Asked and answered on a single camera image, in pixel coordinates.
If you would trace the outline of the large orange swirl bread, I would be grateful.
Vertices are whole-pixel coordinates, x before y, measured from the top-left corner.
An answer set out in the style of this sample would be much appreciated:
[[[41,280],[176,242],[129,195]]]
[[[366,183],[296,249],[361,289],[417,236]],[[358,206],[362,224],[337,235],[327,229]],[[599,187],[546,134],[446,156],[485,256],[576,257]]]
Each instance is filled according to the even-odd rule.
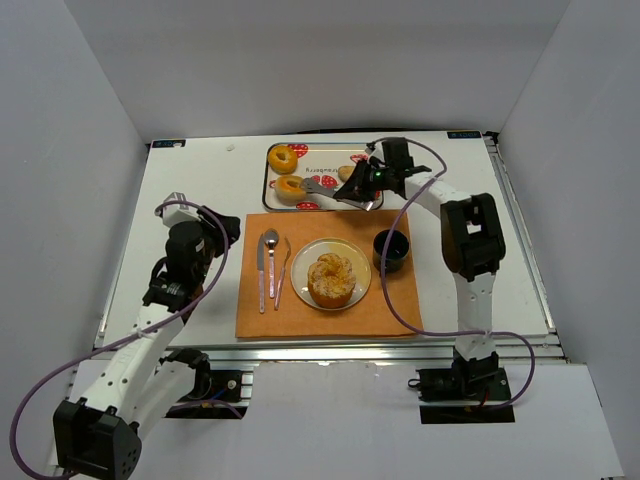
[[[345,306],[353,295],[356,276],[351,261],[335,253],[320,255],[307,271],[312,300],[325,309]]]

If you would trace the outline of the metal serving tongs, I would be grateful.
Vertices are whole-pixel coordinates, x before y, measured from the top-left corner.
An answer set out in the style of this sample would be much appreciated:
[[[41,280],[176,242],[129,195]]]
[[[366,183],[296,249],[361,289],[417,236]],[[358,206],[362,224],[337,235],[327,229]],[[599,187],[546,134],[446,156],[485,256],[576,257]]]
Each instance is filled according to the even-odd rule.
[[[352,207],[355,207],[364,211],[371,211],[375,204],[374,201],[364,202],[364,201],[355,201],[351,199],[338,199],[336,197],[336,192],[334,190],[331,190],[329,188],[326,188],[320,185],[318,182],[316,182],[312,178],[303,179],[302,182],[300,183],[300,187],[307,193],[321,195],[326,198],[333,199],[337,202],[344,203],[346,205],[350,205]]]

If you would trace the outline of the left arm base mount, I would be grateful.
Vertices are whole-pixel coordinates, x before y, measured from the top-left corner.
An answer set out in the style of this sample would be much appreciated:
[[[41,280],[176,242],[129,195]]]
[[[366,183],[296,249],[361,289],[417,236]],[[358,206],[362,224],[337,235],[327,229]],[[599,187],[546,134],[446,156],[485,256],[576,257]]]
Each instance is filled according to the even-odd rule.
[[[247,411],[241,406],[247,385],[238,369],[213,368],[209,356],[196,349],[181,349],[162,357],[156,372],[165,363],[184,363],[194,371],[191,390],[165,415],[169,419],[240,420]]]

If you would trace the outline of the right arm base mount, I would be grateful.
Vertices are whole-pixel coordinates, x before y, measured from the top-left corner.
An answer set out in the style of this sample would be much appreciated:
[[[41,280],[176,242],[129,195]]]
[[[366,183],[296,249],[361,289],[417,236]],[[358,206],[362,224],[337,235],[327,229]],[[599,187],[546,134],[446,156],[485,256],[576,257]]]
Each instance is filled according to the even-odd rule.
[[[465,360],[454,354],[448,368],[426,368],[407,382],[420,401],[424,425],[507,424],[515,421],[511,390],[499,356]]]

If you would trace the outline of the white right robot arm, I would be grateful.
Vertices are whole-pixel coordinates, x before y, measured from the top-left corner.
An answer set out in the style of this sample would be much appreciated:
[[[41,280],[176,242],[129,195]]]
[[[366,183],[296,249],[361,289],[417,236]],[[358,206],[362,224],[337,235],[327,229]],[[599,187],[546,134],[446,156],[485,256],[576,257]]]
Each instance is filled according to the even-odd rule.
[[[365,160],[333,198],[364,204],[378,192],[390,191],[426,209],[440,221],[441,251],[452,273],[457,298],[457,333],[454,367],[479,379],[498,370],[491,331],[492,291],[506,244],[496,202],[488,193],[470,194],[442,180],[448,170],[444,159],[428,146],[441,165],[438,173],[414,164],[409,146],[419,143],[404,137],[385,137],[366,144]]]

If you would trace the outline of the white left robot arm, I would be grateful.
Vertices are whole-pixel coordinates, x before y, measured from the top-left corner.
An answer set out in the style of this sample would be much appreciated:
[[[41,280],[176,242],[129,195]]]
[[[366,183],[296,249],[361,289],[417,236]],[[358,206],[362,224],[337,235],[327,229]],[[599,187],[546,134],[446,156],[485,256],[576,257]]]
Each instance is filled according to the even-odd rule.
[[[53,415],[59,466],[67,474],[127,479],[142,441],[179,402],[197,406],[211,396],[208,356],[167,350],[211,287],[212,261],[239,239],[241,221],[204,206],[168,201],[156,211],[168,229],[165,253],[154,265],[129,341],[78,399]]]

